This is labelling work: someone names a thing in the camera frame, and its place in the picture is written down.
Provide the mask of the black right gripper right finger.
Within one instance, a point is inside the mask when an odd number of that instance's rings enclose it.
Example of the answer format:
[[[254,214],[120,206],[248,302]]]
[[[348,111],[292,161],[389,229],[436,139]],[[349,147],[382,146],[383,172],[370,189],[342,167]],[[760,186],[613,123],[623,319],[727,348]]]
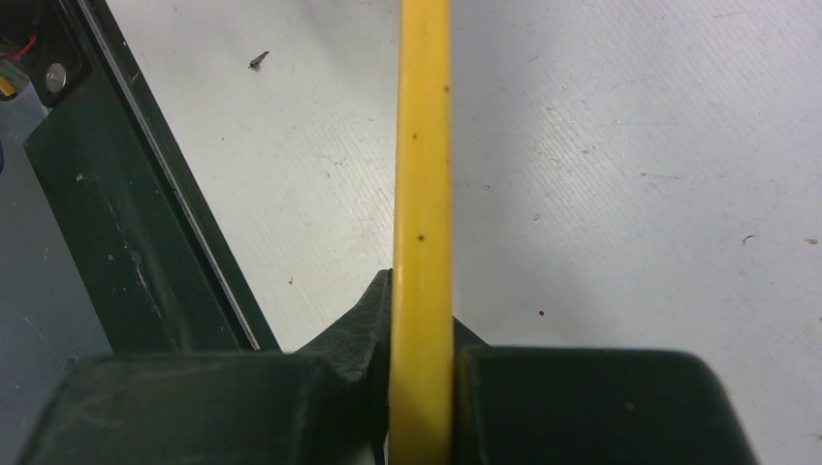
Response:
[[[455,326],[457,464],[752,464],[712,370],[682,352],[502,347]]]

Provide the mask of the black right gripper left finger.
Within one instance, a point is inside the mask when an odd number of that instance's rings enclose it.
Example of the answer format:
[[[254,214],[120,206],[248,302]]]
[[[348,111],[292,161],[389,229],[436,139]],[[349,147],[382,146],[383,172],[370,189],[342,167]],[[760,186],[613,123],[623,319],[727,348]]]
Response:
[[[22,464],[383,464],[392,274],[290,354],[97,356],[56,388]]]

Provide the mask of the yellow framed whiteboard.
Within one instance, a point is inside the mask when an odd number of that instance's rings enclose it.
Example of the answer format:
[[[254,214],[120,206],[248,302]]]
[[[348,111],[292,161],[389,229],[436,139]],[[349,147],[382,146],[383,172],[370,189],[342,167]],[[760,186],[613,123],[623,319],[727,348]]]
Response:
[[[388,451],[391,464],[452,455],[451,4],[399,9]]]

